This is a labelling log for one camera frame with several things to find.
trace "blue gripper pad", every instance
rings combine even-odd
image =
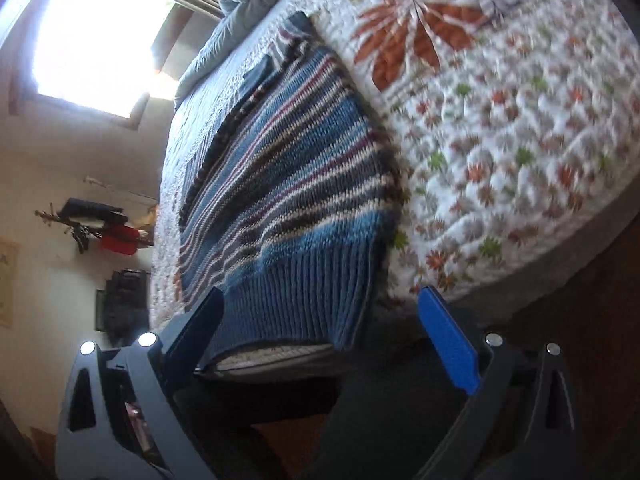
[[[480,385],[478,352],[433,288],[424,288],[418,294],[418,315],[451,382],[473,395]]]

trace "picture frame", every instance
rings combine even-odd
[[[0,326],[14,322],[14,278],[18,265],[18,244],[0,238]]]

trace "knitted sweater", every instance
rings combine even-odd
[[[398,218],[394,156],[297,12],[188,166],[187,305],[225,297],[203,364],[272,342],[356,341]]]

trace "silver bolt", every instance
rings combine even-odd
[[[491,332],[490,334],[487,334],[484,340],[489,346],[494,346],[494,347],[502,346],[502,343],[504,343],[504,339],[502,339],[502,336],[500,334],[495,334],[493,332]]]
[[[549,343],[546,346],[546,351],[549,352],[551,355],[560,355],[560,352],[562,351],[562,349],[560,348],[560,345],[557,345],[556,343]]]

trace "mattress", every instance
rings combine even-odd
[[[611,0],[280,0],[174,117],[156,226],[154,328],[183,310],[175,277],[185,168],[215,135],[215,110],[228,106],[296,10],[339,54],[401,169],[402,216],[373,320],[415,316],[425,285],[482,320],[505,319],[561,285],[637,211],[637,200],[626,201],[617,222],[589,230],[640,163],[640,49]],[[257,349],[218,368],[327,350]]]

